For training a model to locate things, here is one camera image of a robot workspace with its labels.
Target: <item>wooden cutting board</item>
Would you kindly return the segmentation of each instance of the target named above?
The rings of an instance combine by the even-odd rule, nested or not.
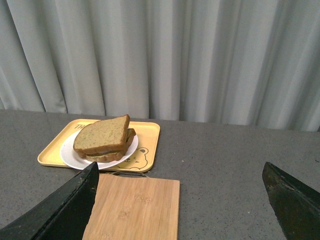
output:
[[[176,240],[180,182],[100,173],[83,240]]]

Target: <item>yellow tray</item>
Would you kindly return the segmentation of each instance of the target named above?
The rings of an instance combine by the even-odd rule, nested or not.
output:
[[[60,158],[60,148],[65,140],[73,133],[92,124],[95,119],[77,119],[71,121],[49,145],[39,154],[38,162],[44,166],[69,168]],[[155,160],[160,126],[154,122],[131,121],[130,128],[134,128],[138,139],[135,152],[119,165],[107,168],[106,171],[134,171],[144,173],[152,168]]]

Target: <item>sandwich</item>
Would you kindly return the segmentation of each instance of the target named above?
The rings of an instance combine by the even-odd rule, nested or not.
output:
[[[108,163],[120,160],[134,140],[136,132],[128,128],[129,115],[100,120],[85,126],[76,136],[73,149],[80,158]]]

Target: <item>table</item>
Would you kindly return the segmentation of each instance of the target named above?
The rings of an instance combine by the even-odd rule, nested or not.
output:
[[[42,166],[39,153],[71,121],[105,116],[0,110],[0,228],[78,170]],[[320,132],[155,119],[151,178],[180,181],[178,239],[285,240],[262,180],[271,162],[320,191]]]

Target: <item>white curtain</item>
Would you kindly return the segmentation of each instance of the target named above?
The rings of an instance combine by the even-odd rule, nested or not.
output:
[[[320,0],[0,0],[0,109],[320,126]]]

